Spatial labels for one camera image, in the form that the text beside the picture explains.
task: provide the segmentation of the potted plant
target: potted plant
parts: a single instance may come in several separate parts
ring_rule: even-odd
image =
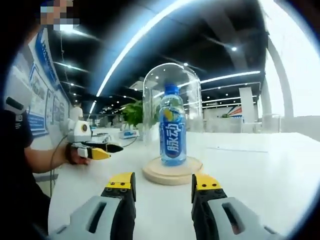
[[[134,126],[139,130],[140,139],[143,137],[143,104],[142,101],[128,103],[122,106],[123,117],[129,126]]]

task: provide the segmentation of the bottle cap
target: bottle cap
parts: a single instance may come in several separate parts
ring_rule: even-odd
[[[164,94],[165,95],[169,95],[169,94],[178,95],[179,94],[179,87],[175,84],[172,84],[172,83],[166,84],[164,86]]]

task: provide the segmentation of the glass cloche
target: glass cloche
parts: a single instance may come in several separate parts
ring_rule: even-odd
[[[188,66],[165,63],[143,82],[144,176],[165,185],[186,184],[201,170],[204,132],[200,80]]]

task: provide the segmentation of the black shirt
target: black shirt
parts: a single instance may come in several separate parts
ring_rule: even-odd
[[[2,206],[6,208],[4,210],[7,219],[4,221],[14,225],[17,230],[26,228],[24,237],[32,236],[33,225],[45,228],[46,232],[50,199],[36,184],[25,156],[25,148],[33,142],[27,114],[15,115],[11,111],[0,110],[0,119],[1,181],[4,184]]]

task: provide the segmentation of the blue bottle label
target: blue bottle label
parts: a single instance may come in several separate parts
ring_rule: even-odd
[[[185,149],[185,123],[181,114],[174,109],[166,108],[163,111],[162,123],[160,124],[162,139],[160,150],[168,157],[174,159]]]

